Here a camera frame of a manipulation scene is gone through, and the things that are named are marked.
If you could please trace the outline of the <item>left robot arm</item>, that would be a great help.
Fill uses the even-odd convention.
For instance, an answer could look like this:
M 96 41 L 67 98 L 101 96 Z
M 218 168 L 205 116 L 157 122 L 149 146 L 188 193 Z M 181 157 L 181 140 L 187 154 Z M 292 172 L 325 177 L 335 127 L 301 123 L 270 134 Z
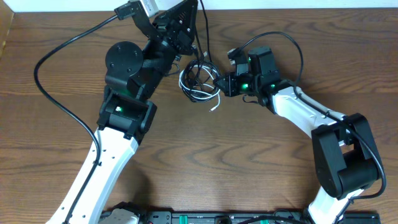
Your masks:
M 144 48 L 114 44 L 105 56 L 104 100 L 93 143 L 67 196 L 51 223 L 98 223 L 124 166 L 135 154 L 154 119 L 150 98 L 174 61 L 193 53 L 198 3 L 182 1 L 155 16 L 140 1 L 115 10 L 115 18 L 133 19 L 147 37 Z

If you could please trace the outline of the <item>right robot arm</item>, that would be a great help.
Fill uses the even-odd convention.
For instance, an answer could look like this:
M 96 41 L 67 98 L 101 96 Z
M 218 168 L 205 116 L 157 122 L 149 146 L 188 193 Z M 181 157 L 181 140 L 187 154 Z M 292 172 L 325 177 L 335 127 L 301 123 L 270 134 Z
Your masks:
M 291 80 L 280 78 L 269 47 L 244 53 L 231 49 L 236 69 L 216 78 L 226 96 L 256 97 L 255 103 L 281 116 L 312 140 L 317 179 L 321 185 L 307 208 L 310 223 L 346 221 L 348 205 L 385 174 L 367 119 L 333 111 L 307 96 Z

